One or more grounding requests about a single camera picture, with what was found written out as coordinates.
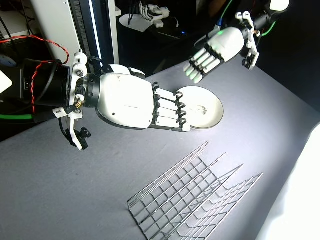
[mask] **white light strip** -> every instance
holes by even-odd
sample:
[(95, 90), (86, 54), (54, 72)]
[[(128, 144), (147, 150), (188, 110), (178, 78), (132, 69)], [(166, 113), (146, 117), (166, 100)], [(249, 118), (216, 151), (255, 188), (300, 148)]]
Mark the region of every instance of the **white light strip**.
[(92, 6), (92, 0), (89, 0), (89, 7), (90, 7), (92, 24), (93, 24), (93, 31), (94, 31), (94, 38), (95, 38), (96, 48), (98, 50), (99, 58), (102, 59), (101, 51), (100, 51), (100, 44), (99, 44), (99, 39), (98, 39), (98, 33), (97, 33), (96, 19), (95, 19), (95, 14), (94, 14), (94, 8)]

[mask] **gray table surface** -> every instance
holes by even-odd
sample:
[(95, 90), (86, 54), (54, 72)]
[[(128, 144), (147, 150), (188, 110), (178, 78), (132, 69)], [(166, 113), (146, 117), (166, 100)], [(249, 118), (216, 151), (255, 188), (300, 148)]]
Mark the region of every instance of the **gray table surface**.
[[(182, 67), (147, 80), (169, 91), (190, 86)], [(198, 86), (224, 106), (211, 129), (128, 130), (85, 109), (79, 127), (92, 133), (85, 151), (69, 145), (58, 120), (1, 142), (0, 240), (143, 240), (127, 200), (207, 140), (203, 158), (227, 152), (222, 168), (244, 164), (234, 181), (264, 173), (210, 239), (255, 239), (320, 114), (257, 67), (242, 67), (240, 57)]]

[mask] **screw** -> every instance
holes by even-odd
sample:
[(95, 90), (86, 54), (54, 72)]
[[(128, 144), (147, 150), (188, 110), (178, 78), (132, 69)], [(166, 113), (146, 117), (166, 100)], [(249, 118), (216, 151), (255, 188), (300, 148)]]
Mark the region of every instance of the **screw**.
[(83, 71), (77, 71), (76, 74), (78, 75), (78, 77), (82, 77), (84, 75), (84, 72)]

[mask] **round plate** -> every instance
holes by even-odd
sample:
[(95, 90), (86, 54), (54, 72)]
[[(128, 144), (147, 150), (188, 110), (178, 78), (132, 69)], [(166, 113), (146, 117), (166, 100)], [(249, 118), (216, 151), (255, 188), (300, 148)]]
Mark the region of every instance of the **round plate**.
[(224, 116), (224, 107), (211, 91), (199, 86), (186, 86), (178, 90), (183, 94), (185, 118), (195, 129), (209, 129), (217, 125)]

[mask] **wire grid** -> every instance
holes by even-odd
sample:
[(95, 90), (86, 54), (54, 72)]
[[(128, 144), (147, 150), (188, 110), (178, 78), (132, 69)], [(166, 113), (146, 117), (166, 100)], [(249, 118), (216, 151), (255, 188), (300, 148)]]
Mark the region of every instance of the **wire grid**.
[(135, 222), (148, 240), (206, 239), (259, 179), (234, 187), (223, 184), (240, 167), (217, 177), (199, 155), (209, 141), (190, 153), (128, 201)]

